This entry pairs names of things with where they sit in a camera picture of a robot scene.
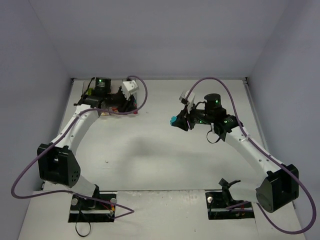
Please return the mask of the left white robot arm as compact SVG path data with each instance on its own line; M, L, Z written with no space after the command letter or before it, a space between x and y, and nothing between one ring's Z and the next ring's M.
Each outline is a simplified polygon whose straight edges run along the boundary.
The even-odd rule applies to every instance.
M77 149L91 125L101 116L102 110L111 114L135 111L135 93L139 87L135 80L127 78L117 92L112 93L111 79L95 77L93 80L94 89L86 89L74 104L75 112L64 129L49 144L42 143L38 147L37 162L42 180L98 199L99 187L81 174L81 167L76 160Z

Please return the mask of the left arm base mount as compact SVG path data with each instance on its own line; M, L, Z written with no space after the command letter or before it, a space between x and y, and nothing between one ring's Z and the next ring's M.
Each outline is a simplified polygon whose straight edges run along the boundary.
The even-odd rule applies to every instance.
M116 206L114 204L85 199L72 195L69 208L69 223L113 223Z

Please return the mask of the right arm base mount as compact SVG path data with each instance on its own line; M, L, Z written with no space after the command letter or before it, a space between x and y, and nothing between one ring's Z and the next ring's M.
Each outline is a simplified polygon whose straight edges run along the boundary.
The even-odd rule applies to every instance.
M242 220L255 218L254 210L250 202L234 200L230 194L231 186L240 182L240 180L228 182L222 178L218 183L221 186L221 190L205 192L207 216L209 220Z

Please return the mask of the small teal lego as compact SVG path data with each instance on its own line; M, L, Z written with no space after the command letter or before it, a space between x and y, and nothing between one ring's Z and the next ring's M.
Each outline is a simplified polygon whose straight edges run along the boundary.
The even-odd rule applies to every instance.
M176 116L172 116L170 119L170 125L173 126L174 122L177 120Z

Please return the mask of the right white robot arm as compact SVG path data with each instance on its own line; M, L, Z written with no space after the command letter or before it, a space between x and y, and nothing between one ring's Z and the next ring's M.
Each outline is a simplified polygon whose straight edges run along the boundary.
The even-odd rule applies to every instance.
M268 153L259 151L260 145L255 140L249 141L249 134L242 132L245 130L243 124L222 107L219 94L207 94L204 109L198 109L194 99L193 92L182 92L179 100L184 108L171 118L170 124L186 132L196 124L209 125L210 132L235 149L258 175L256 184L245 184L241 180L219 181L222 198L228 207L248 201L258 203L265 211L273 213L298 198L299 185L293 177L298 177L299 171L293 164L285 165L279 160L272 162Z

